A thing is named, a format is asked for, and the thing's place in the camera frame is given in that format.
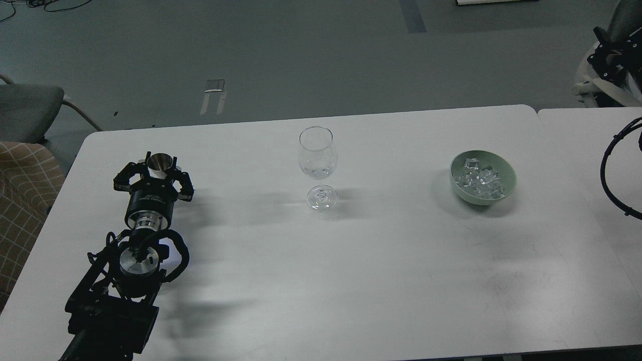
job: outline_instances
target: chair leg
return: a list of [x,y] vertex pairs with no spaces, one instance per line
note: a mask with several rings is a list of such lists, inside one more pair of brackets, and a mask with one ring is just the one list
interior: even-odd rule
[[84,120],[86,120],[92,127],[94,127],[97,131],[102,132],[102,128],[100,128],[97,124],[94,123],[93,120],[84,112],[82,109],[78,108],[78,106],[68,100],[63,100],[62,103],[64,105],[67,105],[68,107],[72,108],[75,110],[78,115],[80,115]]

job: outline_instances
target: gray chair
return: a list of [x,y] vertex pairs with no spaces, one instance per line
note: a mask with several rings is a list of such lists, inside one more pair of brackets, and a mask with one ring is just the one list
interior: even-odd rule
[[78,106],[64,99],[62,88],[53,85],[15,84],[0,74],[0,140],[42,143],[62,105],[75,110],[97,131],[102,129]]

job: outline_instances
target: wine glass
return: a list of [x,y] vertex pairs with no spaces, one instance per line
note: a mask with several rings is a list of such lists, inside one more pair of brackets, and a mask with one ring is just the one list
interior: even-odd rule
[[[336,168],[338,154],[332,132],[324,127],[306,128],[299,136],[299,166],[303,173],[320,181],[328,178]],[[336,204],[334,188],[315,186],[308,192],[308,205],[317,211],[327,211]]]

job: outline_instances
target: black mount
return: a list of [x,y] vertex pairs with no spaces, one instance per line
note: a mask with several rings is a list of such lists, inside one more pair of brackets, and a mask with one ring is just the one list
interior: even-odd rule
[[[165,160],[163,169],[159,158]],[[135,175],[141,179],[130,185]],[[68,331],[75,336],[61,361],[131,361],[134,353],[142,353],[159,312],[153,303],[161,285],[176,279],[189,263],[183,238],[169,228],[176,200],[189,202],[194,195],[189,174],[180,171],[176,157],[147,152],[143,161],[128,163],[116,175],[114,189],[130,194],[125,215],[129,229],[118,236],[109,232],[105,248],[87,254],[91,266],[65,305],[71,313]],[[169,274],[161,268],[169,257],[169,246],[159,243],[165,238],[181,257]],[[110,285],[120,297],[108,294]]]

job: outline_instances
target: black cable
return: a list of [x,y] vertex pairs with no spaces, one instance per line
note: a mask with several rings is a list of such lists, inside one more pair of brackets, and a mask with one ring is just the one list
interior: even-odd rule
[[77,9],[77,8],[79,8],[79,7],[81,7],[81,6],[84,6],[84,5],[87,5],[87,4],[89,4],[89,3],[91,2],[91,0],[87,0],[87,1],[85,1],[84,3],[82,3],[82,4],[77,5],[77,6],[73,6],[73,7],[71,7],[71,8],[64,8],[64,9],[57,9],[57,10],[47,10],[47,6],[49,6],[49,5],[53,4],[53,3],[57,2],[57,1],[58,1],[58,0],[53,0],[53,1],[52,1],[52,2],[50,2],[50,3],[46,3],[46,4],[44,5],[44,8],[43,8],[43,9],[44,9],[44,11],[46,11],[46,12],[48,12],[48,13],[66,12],[67,10]]
[[13,1],[11,1],[11,2],[9,2],[9,3],[11,4],[11,7],[13,8],[13,12],[12,12],[12,13],[11,13],[11,15],[9,15],[8,17],[5,17],[4,19],[0,20],[0,22],[3,22],[3,21],[5,21],[5,20],[8,20],[8,19],[12,18],[12,17],[15,15],[15,5],[13,4]]
[[162,280],[162,282],[172,282],[175,280],[185,269],[187,268],[187,265],[189,264],[189,250],[187,249],[187,245],[185,245],[185,241],[183,240],[183,237],[180,236],[180,234],[173,229],[163,229],[158,232],[154,232],[150,234],[149,236],[145,237],[145,239],[142,242],[141,249],[147,249],[147,247],[151,247],[153,244],[158,242],[159,240],[163,238],[169,238],[172,243],[174,243],[174,247],[176,247],[176,250],[178,251],[178,254],[180,254],[180,263],[178,266],[171,271],[170,274],[165,276]]
[[[625,216],[633,216],[634,218],[637,218],[639,220],[642,220],[642,213],[636,211],[635,209],[627,206],[624,204],[624,202],[620,201],[613,192],[609,189],[608,185],[606,184],[606,162],[611,155],[611,152],[613,151],[613,148],[615,148],[615,145],[618,144],[624,137],[629,135],[631,132],[635,131],[636,129],[642,128],[642,124],[638,124],[642,118],[635,119],[631,121],[620,133],[617,133],[616,135],[613,136],[613,140],[609,144],[609,147],[606,149],[604,152],[604,157],[602,158],[602,163],[600,165],[600,181],[602,182],[602,188],[604,189],[604,192],[606,193],[607,197],[615,204],[618,208],[624,211]],[[642,140],[640,140],[638,143],[640,143],[640,147],[642,150]]]

